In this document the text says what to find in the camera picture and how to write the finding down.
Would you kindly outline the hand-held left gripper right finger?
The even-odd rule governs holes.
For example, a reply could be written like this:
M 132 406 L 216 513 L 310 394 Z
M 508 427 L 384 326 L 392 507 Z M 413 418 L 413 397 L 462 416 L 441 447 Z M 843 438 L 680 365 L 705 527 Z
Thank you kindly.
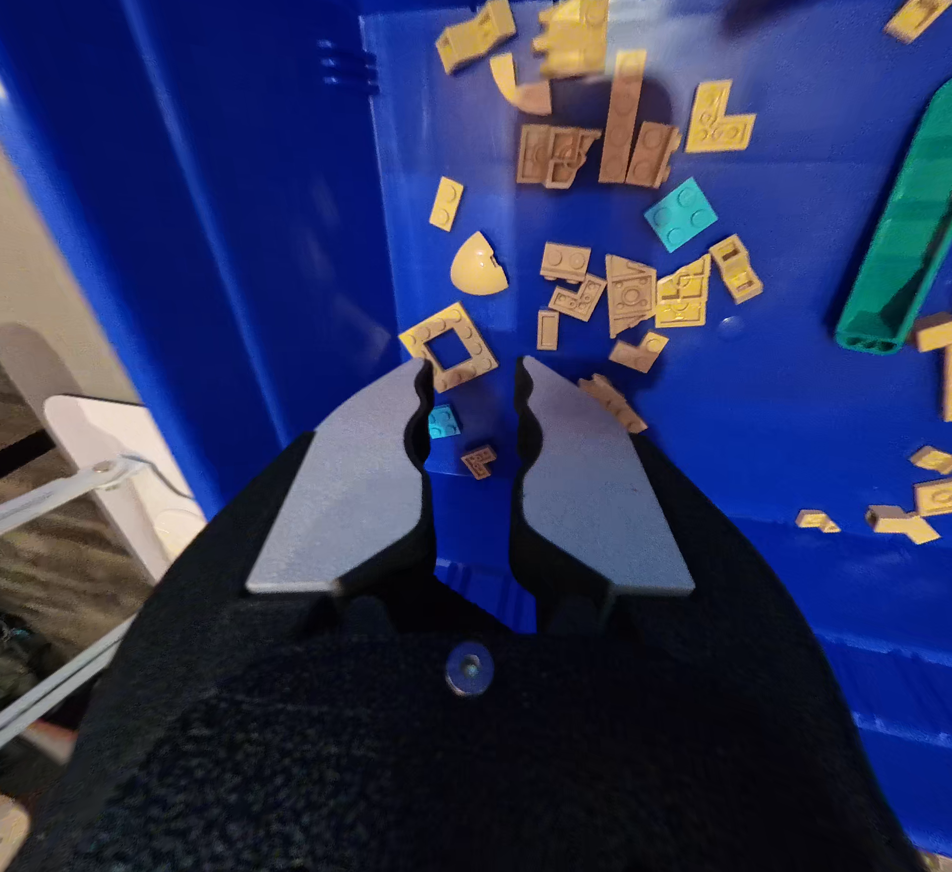
M 685 597 L 695 581 L 632 435 L 599 399 L 534 357 L 515 371 L 520 467 L 508 561 L 551 621 L 566 600 L 598 618 L 630 596 Z

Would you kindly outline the pile of tan bricks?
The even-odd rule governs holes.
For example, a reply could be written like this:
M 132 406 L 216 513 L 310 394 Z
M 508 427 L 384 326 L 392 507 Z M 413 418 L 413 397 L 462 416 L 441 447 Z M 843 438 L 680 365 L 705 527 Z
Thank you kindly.
M 950 541 L 950 248 L 905 344 L 835 329 L 922 115 L 950 0 L 523 1 L 363 23 L 402 326 L 465 299 L 495 354 L 623 366 L 651 433 L 751 519 Z M 694 177 L 719 220 L 644 212 Z

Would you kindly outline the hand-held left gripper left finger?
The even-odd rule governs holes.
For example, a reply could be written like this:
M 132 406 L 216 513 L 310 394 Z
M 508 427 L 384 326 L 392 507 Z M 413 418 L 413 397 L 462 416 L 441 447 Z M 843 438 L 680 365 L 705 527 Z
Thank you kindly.
M 432 408 L 432 366 L 412 358 L 316 426 L 246 591 L 346 599 L 430 577 Z

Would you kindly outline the blue plastic bin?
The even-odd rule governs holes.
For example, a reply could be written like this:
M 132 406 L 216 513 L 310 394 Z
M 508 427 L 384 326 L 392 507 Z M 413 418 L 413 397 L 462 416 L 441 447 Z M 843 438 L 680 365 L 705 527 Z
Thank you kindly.
M 488 13 L 440 53 L 455 72 L 504 51 L 523 1 L 2 0 L 3 144 L 208 516 L 18 869 L 950 858 L 950 541 L 744 518 L 623 366 L 504 362 L 463 297 L 402 326 L 363 23 Z M 526 356 L 631 433 L 690 595 L 537 621 L 508 561 Z M 429 438 L 433 574 L 249 594 L 316 426 L 412 358 L 462 427 Z

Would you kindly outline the green brick separator tool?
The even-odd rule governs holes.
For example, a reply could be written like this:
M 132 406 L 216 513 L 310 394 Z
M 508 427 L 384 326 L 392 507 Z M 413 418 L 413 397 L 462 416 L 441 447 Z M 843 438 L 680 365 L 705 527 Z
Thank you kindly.
M 910 142 L 835 329 L 843 349 L 901 349 L 950 248 L 951 82 Z

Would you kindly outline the white stand base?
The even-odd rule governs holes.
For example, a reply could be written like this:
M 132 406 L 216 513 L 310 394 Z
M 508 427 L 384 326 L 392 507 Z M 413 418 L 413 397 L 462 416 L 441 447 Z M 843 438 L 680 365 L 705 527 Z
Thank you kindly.
M 75 473 L 4 503 L 2 534 L 91 495 L 158 583 L 207 518 L 149 410 L 60 394 L 44 402 L 43 417 Z

